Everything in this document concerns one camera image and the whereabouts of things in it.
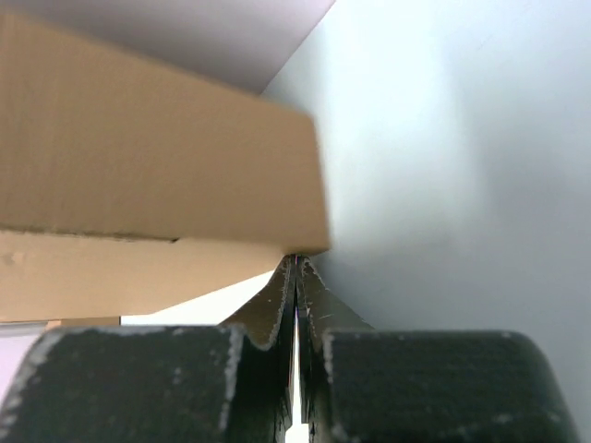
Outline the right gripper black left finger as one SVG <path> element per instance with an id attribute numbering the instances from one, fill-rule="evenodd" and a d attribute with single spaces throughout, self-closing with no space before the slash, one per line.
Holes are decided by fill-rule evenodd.
<path id="1" fill-rule="evenodd" d="M 296 260 L 217 326 L 66 327 L 26 354 L 5 442 L 282 442 L 292 423 Z"/>

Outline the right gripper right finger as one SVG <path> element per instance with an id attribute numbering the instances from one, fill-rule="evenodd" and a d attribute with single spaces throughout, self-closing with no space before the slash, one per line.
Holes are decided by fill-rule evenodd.
<path id="1" fill-rule="evenodd" d="M 576 442 L 548 359 L 508 330 L 383 330 L 295 262 L 302 420 L 313 442 Z"/>

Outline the cardboard box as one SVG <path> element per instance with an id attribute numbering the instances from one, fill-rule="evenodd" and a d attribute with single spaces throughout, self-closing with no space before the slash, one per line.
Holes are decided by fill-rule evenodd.
<path id="1" fill-rule="evenodd" d="M 305 114 L 1 13 L 1 318 L 150 314 L 331 245 Z"/>

